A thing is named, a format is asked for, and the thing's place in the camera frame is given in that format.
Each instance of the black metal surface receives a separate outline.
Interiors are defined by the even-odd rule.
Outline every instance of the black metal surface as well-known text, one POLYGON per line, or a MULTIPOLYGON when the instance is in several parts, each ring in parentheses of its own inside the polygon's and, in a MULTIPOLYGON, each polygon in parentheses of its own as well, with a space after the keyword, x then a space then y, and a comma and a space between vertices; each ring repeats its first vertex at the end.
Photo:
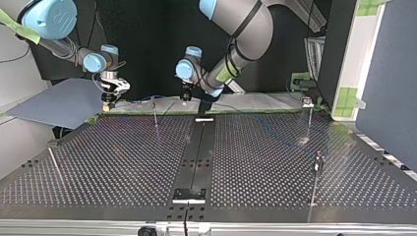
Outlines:
POLYGON ((193 117, 161 117, 158 127, 153 117, 101 118, 53 150, 59 169, 47 152, 4 180, 0 216, 60 218, 89 208, 65 217, 164 220, 192 129, 193 117), (31 208, 41 213, 22 211, 31 208))
POLYGON ((206 221, 417 223, 414 180, 326 117, 217 116, 215 136, 206 221))
POLYGON ((414 180, 327 116, 308 118, 101 118, 53 149, 59 168, 46 151, 1 180, 0 218, 417 224, 414 180), (177 189, 205 189, 206 203, 175 205, 177 189))

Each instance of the end effector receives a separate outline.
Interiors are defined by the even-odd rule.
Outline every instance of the end effector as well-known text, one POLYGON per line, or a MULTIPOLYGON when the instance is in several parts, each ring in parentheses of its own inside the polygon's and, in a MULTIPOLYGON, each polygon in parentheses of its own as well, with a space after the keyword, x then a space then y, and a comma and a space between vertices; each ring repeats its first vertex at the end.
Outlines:
POLYGON ((230 35, 230 41, 226 55, 210 72, 201 66, 202 49, 187 48, 176 67, 176 77, 183 83, 183 100, 191 99, 194 87, 210 97, 219 97, 224 84, 259 60, 272 41, 272 16, 261 0, 201 0, 200 10, 230 35))
POLYGON ((14 21, 40 35, 39 44, 60 59, 83 66, 87 71, 100 76, 103 87, 102 101, 105 109, 111 107, 130 85, 118 78, 119 49, 113 45, 102 45, 100 51, 83 48, 68 35, 77 23, 77 6, 73 0, 13 0, 0 1, 4 10, 14 21))

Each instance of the metal bracket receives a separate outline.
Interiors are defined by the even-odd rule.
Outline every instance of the metal bracket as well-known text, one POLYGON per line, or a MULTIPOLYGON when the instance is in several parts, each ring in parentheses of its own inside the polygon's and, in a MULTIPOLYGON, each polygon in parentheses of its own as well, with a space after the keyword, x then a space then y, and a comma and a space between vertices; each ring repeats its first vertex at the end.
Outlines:
MULTIPOLYGON (((262 0, 265 5, 283 5, 295 13, 305 24, 309 23, 310 7, 313 0, 262 0)), ((313 7, 313 12, 310 18, 310 29, 313 32, 318 32, 327 23, 325 17, 319 11, 317 6, 313 7)))
POLYGON ((366 102, 363 100, 358 99, 356 101, 356 107, 361 109, 361 110, 365 110, 366 109, 366 102))
POLYGON ((205 204, 206 189, 176 189, 172 203, 205 204))

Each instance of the gray panel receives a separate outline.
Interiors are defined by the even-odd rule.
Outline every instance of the gray panel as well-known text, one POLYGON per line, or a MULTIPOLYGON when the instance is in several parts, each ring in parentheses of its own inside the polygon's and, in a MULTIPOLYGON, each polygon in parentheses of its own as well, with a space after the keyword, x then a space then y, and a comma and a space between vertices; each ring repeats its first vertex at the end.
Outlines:
POLYGON ((69 79, 18 104, 7 113, 25 120, 76 129, 102 112, 101 94, 92 81, 69 79))
POLYGON ((331 4, 328 34, 319 74, 320 90, 330 106, 333 105, 336 95, 356 2, 357 0, 333 0, 331 4))
POLYGON ((164 220, 191 117, 105 117, 1 183, 3 218, 164 220))
POLYGON ((360 110, 358 128, 417 170, 417 1, 387 3, 360 110))

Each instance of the green tape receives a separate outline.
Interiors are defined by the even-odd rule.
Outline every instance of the green tape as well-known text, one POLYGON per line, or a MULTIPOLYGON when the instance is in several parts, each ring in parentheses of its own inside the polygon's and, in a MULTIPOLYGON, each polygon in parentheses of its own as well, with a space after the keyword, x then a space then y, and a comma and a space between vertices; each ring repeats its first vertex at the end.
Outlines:
POLYGON ((292 73, 291 75, 291 90, 308 90, 308 88, 300 88, 299 86, 294 84, 294 81, 310 81, 310 73, 303 72, 303 73, 292 73))
POLYGON ((0 23, 6 25, 8 28, 13 30, 18 35, 36 43, 39 44, 40 42, 40 35, 37 31, 33 29, 29 29, 27 27, 24 27, 17 22, 15 22, 7 13, 5 13, 3 10, 0 9, 0 23))
POLYGON ((343 118, 352 117, 358 102, 358 98, 356 97, 357 93, 357 88, 340 88, 333 116, 343 118))
MULTIPOLYGON (((229 70, 233 75, 237 75, 239 73, 230 62, 229 70)), ((225 66, 215 79, 222 83, 226 83, 228 80, 233 79, 234 77, 229 73, 229 70, 227 70, 227 67, 225 66)))
POLYGON ((376 16, 378 14, 378 9, 383 3, 382 0, 359 0, 359 8, 356 16, 358 17, 368 17, 376 16))
POLYGON ((90 124, 90 125, 95 125, 97 123, 99 117, 100 116, 98 116, 98 115, 96 115, 94 117, 90 117, 89 119, 86 120, 86 123, 90 124))

